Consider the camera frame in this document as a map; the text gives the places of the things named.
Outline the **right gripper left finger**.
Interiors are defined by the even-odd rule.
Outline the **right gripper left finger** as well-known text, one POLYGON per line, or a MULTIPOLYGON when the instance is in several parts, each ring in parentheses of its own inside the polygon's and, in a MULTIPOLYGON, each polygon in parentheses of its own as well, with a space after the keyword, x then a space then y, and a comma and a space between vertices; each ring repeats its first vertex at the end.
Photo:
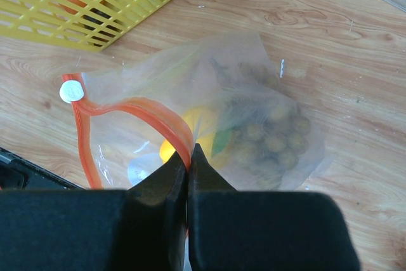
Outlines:
POLYGON ((182 270, 186 198, 177 155, 129 190, 1 190, 1 269, 182 270))

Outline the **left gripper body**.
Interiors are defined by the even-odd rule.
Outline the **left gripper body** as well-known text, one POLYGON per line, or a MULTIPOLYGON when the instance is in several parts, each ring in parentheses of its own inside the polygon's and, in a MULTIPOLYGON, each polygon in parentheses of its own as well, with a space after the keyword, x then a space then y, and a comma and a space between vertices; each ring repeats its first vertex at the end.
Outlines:
POLYGON ((63 190, 80 186, 1 148, 1 190, 63 190))

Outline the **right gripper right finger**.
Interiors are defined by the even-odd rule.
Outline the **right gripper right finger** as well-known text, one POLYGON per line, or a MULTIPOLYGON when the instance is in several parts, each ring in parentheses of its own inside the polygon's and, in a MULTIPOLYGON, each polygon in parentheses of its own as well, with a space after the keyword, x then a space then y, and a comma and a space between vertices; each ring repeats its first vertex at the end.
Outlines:
POLYGON ((318 192, 238 191, 200 145, 188 182, 193 270, 360 270, 339 206, 318 192))

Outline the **longan fruit bunch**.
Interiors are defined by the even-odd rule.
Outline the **longan fruit bunch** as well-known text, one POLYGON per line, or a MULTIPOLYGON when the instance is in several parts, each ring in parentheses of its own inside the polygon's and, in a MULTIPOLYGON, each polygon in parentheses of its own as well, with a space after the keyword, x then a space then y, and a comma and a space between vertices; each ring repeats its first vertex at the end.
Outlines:
POLYGON ((289 190, 300 186, 322 158, 310 119, 282 94, 262 63, 221 71, 224 101, 209 157, 235 187, 289 190))

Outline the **yellow bell pepper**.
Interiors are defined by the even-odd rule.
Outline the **yellow bell pepper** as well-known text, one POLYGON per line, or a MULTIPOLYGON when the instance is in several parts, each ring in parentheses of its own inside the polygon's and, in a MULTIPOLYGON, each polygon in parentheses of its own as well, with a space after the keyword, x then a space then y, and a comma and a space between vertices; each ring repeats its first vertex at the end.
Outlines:
POLYGON ((162 164, 177 153, 184 165, 189 167, 197 143, 205 153, 211 153, 214 127, 218 122, 218 114, 215 111, 207 107, 192 107, 176 114, 166 109, 160 112, 159 119, 166 127, 157 151, 157 157, 162 164))

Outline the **clear zip top bag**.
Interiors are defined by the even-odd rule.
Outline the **clear zip top bag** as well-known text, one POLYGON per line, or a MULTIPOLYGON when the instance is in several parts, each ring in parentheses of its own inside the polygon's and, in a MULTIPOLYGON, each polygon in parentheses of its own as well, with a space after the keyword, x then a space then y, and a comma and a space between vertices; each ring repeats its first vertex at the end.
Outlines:
MULTIPOLYGON (((259 34, 252 32, 190 41, 119 69, 64 75, 60 97, 72 106, 79 158, 92 188, 129 188, 163 165, 157 157, 166 129, 159 119, 163 110, 181 114, 207 107, 219 117, 225 91, 214 62, 230 69, 262 63, 287 96, 259 34)), ((312 128, 323 153, 309 177, 331 163, 320 130, 312 128)))

